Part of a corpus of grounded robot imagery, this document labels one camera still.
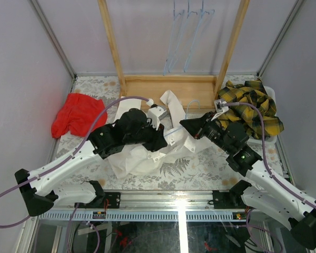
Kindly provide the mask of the white shirt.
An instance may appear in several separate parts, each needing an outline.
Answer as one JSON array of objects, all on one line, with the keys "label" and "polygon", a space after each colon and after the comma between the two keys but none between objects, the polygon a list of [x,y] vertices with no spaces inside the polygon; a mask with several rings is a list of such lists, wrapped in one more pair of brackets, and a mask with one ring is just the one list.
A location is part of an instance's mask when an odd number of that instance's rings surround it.
[{"label": "white shirt", "polygon": [[[167,90],[160,97],[161,102],[169,108],[172,126],[164,130],[164,135],[180,126],[184,120],[185,111],[180,100],[171,91]],[[173,163],[177,159],[192,156],[207,149],[211,143],[206,138],[196,140],[182,128],[165,137],[167,147],[155,152],[148,151],[141,144],[126,145],[120,153],[107,158],[117,178],[124,178],[128,174],[146,175],[160,169],[163,163]]]}]

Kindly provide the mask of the yellow plaid shirt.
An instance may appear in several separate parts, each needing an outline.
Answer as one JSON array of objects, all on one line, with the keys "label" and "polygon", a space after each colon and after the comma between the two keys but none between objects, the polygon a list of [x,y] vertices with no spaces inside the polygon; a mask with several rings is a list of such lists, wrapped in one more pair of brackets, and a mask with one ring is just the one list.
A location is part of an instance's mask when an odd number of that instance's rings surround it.
[{"label": "yellow plaid shirt", "polygon": [[284,130],[282,121],[276,116],[277,107],[262,84],[261,80],[245,81],[244,84],[233,84],[227,81],[224,88],[218,91],[218,98],[227,103],[242,102],[243,105],[231,106],[227,113],[218,117],[221,126],[227,128],[231,122],[242,124],[247,134],[257,140],[262,138],[261,113],[266,138],[276,136]]}]

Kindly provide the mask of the white plastic basket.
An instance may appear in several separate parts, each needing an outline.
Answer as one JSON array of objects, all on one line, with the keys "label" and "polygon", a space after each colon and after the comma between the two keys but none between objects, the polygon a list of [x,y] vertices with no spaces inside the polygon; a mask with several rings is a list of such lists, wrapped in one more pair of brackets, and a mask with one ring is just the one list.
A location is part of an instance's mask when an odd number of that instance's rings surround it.
[{"label": "white plastic basket", "polygon": [[[276,102],[275,100],[275,91],[271,88],[271,87],[268,87],[268,86],[264,86],[264,89],[267,93],[267,95],[274,101]],[[265,145],[273,145],[275,144],[277,141],[277,136],[271,136],[271,137],[265,137]],[[262,145],[262,140],[257,140],[257,139],[254,139],[252,137],[249,138],[248,140],[248,144],[251,144],[251,145]]]}]

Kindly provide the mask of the blue wire hanger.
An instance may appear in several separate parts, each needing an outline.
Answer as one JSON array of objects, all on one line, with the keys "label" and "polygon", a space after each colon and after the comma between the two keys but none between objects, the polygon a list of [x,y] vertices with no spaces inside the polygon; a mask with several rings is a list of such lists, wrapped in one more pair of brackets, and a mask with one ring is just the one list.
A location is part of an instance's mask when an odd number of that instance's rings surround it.
[{"label": "blue wire hanger", "polygon": [[189,52],[188,52],[188,55],[187,55],[187,58],[186,58],[186,61],[184,64],[184,68],[183,68],[184,73],[186,73],[188,68],[189,68],[189,64],[190,64],[191,59],[193,57],[197,42],[200,40],[201,36],[206,31],[207,27],[211,23],[212,18],[215,14],[215,9],[205,9],[205,1],[202,1],[201,4],[202,5],[201,5],[201,9],[200,9],[199,20],[198,20],[198,23],[197,23],[196,28],[194,30],[192,42],[191,42]]}]

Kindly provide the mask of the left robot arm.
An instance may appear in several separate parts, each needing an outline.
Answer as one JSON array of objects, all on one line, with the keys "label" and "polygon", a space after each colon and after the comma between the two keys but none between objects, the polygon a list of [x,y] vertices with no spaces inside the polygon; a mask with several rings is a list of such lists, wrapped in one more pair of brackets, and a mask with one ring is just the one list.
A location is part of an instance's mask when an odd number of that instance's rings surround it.
[{"label": "left robot arm", "polygon": [[165,148],[167,142],[160,119],[166,113],[161,106],[146,113],[131,108],[114,123],[96,128],[87,140],[53,162],[33,171],[18,170],[15,178],[28,214],[36,217],[54,206],[104,207],[106,194],[98,181],[75,186],[60,186],[60,183],[79,169],[120,153],[126,145],[141,144],[151,152]]}]

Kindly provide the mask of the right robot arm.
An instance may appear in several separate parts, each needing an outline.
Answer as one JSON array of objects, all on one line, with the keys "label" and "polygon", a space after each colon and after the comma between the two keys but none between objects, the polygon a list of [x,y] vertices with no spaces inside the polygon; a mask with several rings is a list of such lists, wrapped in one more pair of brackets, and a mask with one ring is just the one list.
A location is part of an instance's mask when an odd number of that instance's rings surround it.
[{"label": "right robot arm", "polygon": [[236,208],[254,207],[285,226],[303,247],[316,249],[316,199],[292,185],[256,153],[247,141],[244,126],[233,122],[227,128],[214,118],[213,112],[196,119],[181,120],[181,126],[194,139],[207,138],[228,154],[232,170],[264,189],[260,192],[245,181],[242,190],[230,194],[230,203]]}]

